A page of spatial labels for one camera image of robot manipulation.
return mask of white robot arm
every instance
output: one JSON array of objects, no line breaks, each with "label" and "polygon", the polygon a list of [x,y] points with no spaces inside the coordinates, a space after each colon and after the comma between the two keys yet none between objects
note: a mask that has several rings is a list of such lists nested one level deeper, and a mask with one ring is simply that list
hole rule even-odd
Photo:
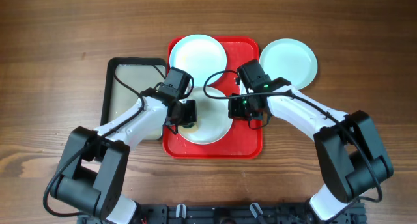
[{"label": "white robot arm", "polygon": [[[382,199],[379,183],[391,177],[394,170],[366,113],[349,115],[331,109],[302,94],[285,79],[271,81],[257,60],[243,64],[237,75],[246,91],[252,93],[232,94],[229,116],[251,120],[264,111],[286,120],[315,142],[325,183],[308,202],[315,222],[331,221],[358,199]],[[348,144],[355,145],[358,151],[349,155],[345,150]],[[375,186],[378,199],[361,197]]]},{"label": "white robot arm", "polygon": [[[158,90],[137,93],[136,104],[117,119],[94,130],[76,128],[45,190],[44,208],[59,217],[88,215],[108,223],[141,223],[139,204],[121,195],[129,152],[163,125],[177,128],[196,122],[195,101],[179,101],[189,95],[185,92],[190,80],[194,82],[186,72],[171,68]],[[96,173],[83,167],[81,160],[102,164]],[[48,206],[49,193],[80,212],[54,212]]]}]

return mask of wood grain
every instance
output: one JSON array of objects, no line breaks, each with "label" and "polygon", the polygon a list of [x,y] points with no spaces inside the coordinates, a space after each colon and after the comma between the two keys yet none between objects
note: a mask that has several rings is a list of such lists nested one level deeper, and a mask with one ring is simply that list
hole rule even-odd
[{"label": "wood grain", "polygon": [[[100,122],[107,62],[166,59],[171,39],[196,33],[305,42],[319,73],[303,92],[368,112],[394,164],[383,202],[366,204],[369,222],[417,222],[415,0],[0,0],[0,18],[0,223],[73,223],[47,214],[41,196],[71,130]],[[174,160],[142,143],[123,190],[144,204],[273,203],[322,184],[314,144],[273,119],[254,160]]]}]

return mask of black metal base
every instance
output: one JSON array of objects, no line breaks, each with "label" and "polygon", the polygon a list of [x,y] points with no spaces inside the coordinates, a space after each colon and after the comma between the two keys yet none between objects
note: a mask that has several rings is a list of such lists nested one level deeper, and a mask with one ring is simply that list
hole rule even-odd
[{"label": "black metal base", "polygon": [[[176,206],[141,205],[141,214],[147,224],[219,224],[215,223],[216,209],[227,209],[236,224],[258,224],[249,206],[187,206],[186,218],[176,217]],[[306,224],[305,203],[282,203],[276,206],[261,206],[263,217],[268,224]],[[331,224],[366,224],[366,210],[363,203],[356,203],[342,213]],[[107,224],[86,216],[79,216],[77,224]]]}]

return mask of white plate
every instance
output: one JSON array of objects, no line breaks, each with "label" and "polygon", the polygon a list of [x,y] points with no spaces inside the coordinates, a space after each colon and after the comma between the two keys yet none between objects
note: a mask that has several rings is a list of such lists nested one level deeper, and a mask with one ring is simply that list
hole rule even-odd
[{"label": "white plate", "polygon": [[307,87],[317,74],[317,59],[304,43],[284,38],[271,42],[259,59],[271,80],[283,77],[298,89]]},{"label": "white plate", "polygon": [[[218,89],[207,87],[209,95],[224,97]],[[179,126],[178,132],[191,143],[206,145],[220,140],[232,126],[233,119],[227,115],[228,100],[215,100],[207,97],[202,87],[194,88],[189,100],[197,105],[197,122],[191,128]]]},{"label": "white plate", "polygon": [[[210,75],[225,70],[226,64],[223,46],[207,35],[190,35],[179,40],[169,55],[169,65],[189,73],[194,78],[194,87],[202,87]],[[221,76],[214,76],[207,85]]]}]

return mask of black bracket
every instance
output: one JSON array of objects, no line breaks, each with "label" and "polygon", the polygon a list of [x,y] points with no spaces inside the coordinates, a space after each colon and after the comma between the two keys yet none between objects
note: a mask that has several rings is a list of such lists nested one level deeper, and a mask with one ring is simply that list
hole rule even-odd
[{"label": "black bracket", "polygon": [[[58,168],[83,147],[90,149],[74,160],[54,183],[51,196],[99,219],[105,219],[121,195],[130,147],[121,141],[96,141],[96,132],[78,127],[66,142]],[[97,158],[98,173],[81,165],[81,160]]]},{"label": "black bracket", "polygon": [[[243,64],[237,68],[237,72],[245,88],[253,90],[254,93],[270,93],[283,86],[291,85],[290,81],[282,77],[271,81],[257,59]],[[229,118],[262,120],[263,111],[270,114],[266,96],[247,96],[229,100]]]},{"label": "black bracket", "polygon": [[[365,152],[378,181],[381,183],[394,173],[391,160],[379,137],[371,117],[363,111],[345,116],[341,124],[350,129],[359,147]],[[334,197],[349,203],[365,191],[374,188],[371,173],[356,151],[348,154],[348,142],[338,126],[323,127],[314,135],[324,183]]]},{"label": "black bracket", "polygon": [[168,106],[165,125],[177,128],[197,122],[195,100],[179,101],[188,97],[185,92],[191,78],[191,75],[185,71],[171,67],[166,80],[158,87],[158,90],[148,88],[141,92],[143,96],[150,96]]}]

